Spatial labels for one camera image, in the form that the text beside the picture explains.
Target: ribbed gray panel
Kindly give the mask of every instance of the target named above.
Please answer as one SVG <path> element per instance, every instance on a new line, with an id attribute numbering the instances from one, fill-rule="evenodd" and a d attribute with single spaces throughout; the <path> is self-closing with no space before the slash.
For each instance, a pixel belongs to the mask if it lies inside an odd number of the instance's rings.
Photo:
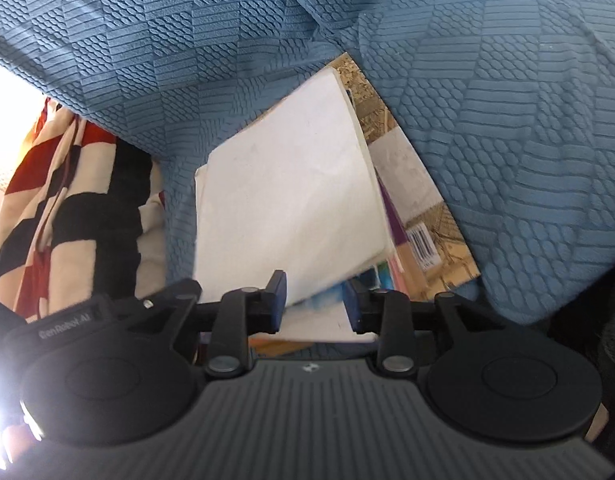
<path id="1" fill-rule="evenodd" d="M 259 361 L 210 384 L 175 426 L 111 449 L 41 443 L 12 469 L 30 480 L 601 480 L 614 466 L 582 440 L 491 446 L 439 420 L 416 386 L 364 361 Z"/>

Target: blue textured fabric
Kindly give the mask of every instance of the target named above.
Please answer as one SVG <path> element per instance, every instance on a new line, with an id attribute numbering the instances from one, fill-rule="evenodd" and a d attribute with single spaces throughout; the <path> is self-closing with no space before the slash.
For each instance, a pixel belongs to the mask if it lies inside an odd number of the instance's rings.
<path id="1" fill-rule="evenodd" d="M 0 0 L 0 63 L 162 161 L 170 279 L 193 173 L 347 50 L 489 298 L 544 317 L 615 263 L 615 0 Z"/>

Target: black circular disc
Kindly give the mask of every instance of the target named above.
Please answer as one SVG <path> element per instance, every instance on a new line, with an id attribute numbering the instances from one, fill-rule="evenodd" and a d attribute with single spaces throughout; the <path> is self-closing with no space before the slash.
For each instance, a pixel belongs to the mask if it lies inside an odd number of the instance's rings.
<path id="1" fill-rule="evenodd" d="M 471 333 L 431 367 L 427 387 L 449 422 L 523 444 L 584 431 L 601 402 L 584 357 L 527 329 Z"/>
<path id="2" fill-rule="evenodd" d="M 41 357 L 25 373 L 21 401 L 45 437 L 111 446 L 171 425 L 194 388 L 187 362 L 165 345 L 114 333 Z"/>

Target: red black and cream blanket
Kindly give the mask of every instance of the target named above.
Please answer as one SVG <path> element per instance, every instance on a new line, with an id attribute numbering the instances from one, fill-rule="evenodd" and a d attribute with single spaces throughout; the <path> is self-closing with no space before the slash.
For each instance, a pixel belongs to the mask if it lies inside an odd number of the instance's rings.
<path id="1" fill-rule="evenodd" d="M 0 302 L 27 320 L 98 292 L 164 286 L 161 174 L 151 156 L 46 106 L 0 211 Z"/>

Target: barcode sticker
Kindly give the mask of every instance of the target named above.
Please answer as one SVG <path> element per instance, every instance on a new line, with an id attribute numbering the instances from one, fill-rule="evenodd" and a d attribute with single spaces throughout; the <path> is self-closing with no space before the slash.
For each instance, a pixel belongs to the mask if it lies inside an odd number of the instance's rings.
<path id="1" fill-rule="evenodd" d="M 442 263 L 439 252 L 431 239 L 430 232 L 423 222 L 407 230 L 414 254 L 421 264 L 421 269 L 428 270 Z"/>

